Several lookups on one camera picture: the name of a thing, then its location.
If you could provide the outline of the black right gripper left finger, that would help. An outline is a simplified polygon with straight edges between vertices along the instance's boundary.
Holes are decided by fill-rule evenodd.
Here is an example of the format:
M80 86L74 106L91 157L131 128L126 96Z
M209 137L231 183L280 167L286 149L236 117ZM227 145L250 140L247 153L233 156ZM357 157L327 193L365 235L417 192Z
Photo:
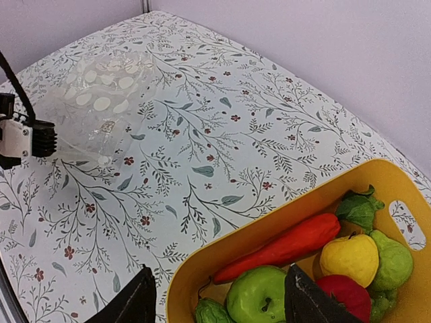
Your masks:
M156 280L151 268L142 265L129 283L86 323L154 323L156 292Z

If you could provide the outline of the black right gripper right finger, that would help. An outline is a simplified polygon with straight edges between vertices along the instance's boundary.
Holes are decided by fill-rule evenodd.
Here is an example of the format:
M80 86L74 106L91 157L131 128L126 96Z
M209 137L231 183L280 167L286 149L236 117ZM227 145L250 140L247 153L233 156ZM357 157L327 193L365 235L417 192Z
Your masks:
M331 299L298 265L285 278L287 322L362 322Z

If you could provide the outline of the red tomato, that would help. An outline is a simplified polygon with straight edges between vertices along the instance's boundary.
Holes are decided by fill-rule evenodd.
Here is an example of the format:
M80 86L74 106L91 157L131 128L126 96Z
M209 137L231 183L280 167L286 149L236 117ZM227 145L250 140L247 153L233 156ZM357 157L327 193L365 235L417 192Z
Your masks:
M317 285L342 308L362 322L369 322L371 298L367 290L345 275L329 275L316 281Z

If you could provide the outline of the green apple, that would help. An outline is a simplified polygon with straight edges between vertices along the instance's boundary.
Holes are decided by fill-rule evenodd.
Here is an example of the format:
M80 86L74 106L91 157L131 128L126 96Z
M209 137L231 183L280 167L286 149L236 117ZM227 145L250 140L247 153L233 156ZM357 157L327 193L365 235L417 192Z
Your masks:
M285 322L286 272L258 266L242 273L230 286L226 308L235 322Z

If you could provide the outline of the yellow lemon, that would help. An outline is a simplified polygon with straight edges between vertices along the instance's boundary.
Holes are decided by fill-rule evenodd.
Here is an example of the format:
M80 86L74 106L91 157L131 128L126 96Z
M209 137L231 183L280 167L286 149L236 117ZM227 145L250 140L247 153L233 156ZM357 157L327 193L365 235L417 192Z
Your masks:
M365 234L337 238L323 247L319 264L324 276L345 275L367 288L378 270L378 248Z

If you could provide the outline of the green pear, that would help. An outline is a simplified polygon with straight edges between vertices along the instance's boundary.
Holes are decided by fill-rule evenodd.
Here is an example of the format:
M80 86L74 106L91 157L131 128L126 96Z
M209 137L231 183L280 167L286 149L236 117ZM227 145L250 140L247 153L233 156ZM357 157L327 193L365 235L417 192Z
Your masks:
M413 257L400 242L388 238L375 229L370 237L378 249L379 265L370 288L374 291L386 291L402 286L413 272Z

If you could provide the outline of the clear zip top bag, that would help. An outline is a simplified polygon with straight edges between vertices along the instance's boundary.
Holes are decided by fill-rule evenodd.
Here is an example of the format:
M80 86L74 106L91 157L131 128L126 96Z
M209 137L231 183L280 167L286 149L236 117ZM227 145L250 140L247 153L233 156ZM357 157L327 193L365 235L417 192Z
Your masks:
M56 156L117 170L130 148L127 131L140 121L139 105L152 101L156 62L147 52L84 57L35 105L55 124Z

